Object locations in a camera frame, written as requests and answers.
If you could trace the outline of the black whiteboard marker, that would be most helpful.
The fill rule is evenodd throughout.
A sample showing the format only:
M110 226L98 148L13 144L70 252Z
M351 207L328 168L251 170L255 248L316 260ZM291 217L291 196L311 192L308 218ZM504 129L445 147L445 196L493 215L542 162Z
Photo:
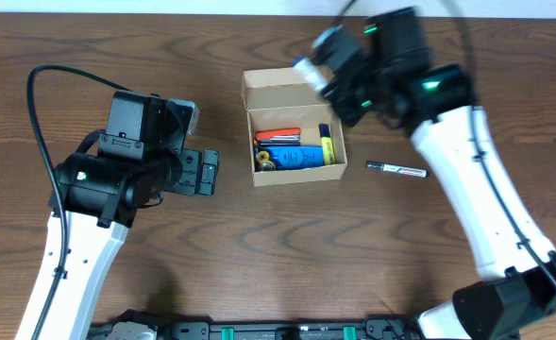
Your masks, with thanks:
M377 162L377 161L367 161L365 164L366 168L377 169L382 172L395 173L404 176L411 176L425 179L430 173L426 169L413 168L408 166Z

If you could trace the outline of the blue whiteboard marker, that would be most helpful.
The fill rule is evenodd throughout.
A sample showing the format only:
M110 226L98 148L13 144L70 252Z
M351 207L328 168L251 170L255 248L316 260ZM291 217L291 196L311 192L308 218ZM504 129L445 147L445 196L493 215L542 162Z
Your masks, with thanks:
M306 57L300 57L293 62L293 68L307 81L317 93L321 93L329 82L320 70Z

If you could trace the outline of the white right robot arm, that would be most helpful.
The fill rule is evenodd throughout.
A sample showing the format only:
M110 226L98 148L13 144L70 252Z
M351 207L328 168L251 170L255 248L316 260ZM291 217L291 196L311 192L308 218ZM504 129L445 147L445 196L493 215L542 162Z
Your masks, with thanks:
M404 131L440 182L463 227L479 280L420 313L424 339L514 339L556 312L556 247L536 225L491 137L475 90L469 29L456 7L453 21L463 64L436 66L414 8L369 17L363 46L342 16L312 46L312 63L332 79L316 91L341 122L369 112Z

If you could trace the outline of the yellow highlighter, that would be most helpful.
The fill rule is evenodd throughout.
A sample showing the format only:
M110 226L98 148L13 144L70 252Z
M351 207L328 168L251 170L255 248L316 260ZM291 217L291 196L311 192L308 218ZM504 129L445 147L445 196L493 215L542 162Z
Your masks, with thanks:
M330 129L328 124L318 125L320 142L322 145L324 165L333 165L336 163Z

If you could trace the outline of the correction tape dispenser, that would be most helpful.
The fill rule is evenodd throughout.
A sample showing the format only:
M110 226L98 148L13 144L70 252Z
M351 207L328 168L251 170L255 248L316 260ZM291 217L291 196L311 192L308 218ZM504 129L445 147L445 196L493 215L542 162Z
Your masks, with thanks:
M275 171L276 164L272 161L271 155L268 151L262 150L256 153L257 170L259 172Z

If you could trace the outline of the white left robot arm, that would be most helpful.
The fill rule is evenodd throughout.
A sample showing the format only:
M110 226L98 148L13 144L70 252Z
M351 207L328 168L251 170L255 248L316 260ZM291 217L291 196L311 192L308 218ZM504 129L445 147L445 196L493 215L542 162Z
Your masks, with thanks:
M192 101L118 91L106 128L90 133L55 169L45 253L19 339L83 339L137 211L164 194L212 196L215 150L187 149L199 109Z

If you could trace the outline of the cardboard box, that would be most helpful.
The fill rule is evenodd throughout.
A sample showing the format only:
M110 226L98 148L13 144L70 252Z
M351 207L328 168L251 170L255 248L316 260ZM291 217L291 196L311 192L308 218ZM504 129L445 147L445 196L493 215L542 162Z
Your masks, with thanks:
M256 187L340 179L347 167L345 139L340 120L329 104L293 68L245 71L242 98L248 124L248 139L266 130L298 128L303 145L321 144L319 126L329 126L335 163L299 170L262 171L256 152L250 152Z

